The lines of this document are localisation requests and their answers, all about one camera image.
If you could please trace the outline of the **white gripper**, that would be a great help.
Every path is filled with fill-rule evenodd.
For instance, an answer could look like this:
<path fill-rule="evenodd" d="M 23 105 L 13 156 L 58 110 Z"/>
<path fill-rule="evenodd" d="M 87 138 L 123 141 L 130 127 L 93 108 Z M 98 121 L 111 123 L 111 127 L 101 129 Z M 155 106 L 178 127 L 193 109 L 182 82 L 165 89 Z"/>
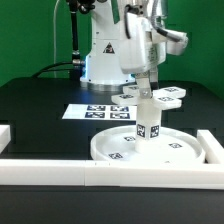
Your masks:
<path fill-rule="evenodd" d="M 166 59 L 166 43 L 155 34 L 147 18 L 128 13 L 127 20 L 120 22 L 118 58 L 124 74 L 137 73 L 140 97 L 150 98 L 151 89 L 158 89 L 157 66 Z"/>

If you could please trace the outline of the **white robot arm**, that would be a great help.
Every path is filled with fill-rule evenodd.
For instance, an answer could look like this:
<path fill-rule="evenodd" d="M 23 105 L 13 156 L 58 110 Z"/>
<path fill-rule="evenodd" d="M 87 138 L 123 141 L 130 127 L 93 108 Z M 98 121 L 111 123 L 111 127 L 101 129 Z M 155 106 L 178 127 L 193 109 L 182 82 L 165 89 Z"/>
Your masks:
<path fill-rule="evenodd" d="M 92 22 L 91 51 L 83 84 L 115 91 L 135 82 L 140 96 L 158 88 L 157 66 L 168 54 L 180 55 L 187 34 L 165 27 L 168 0 L 78 0 L 78 9 Z"/>

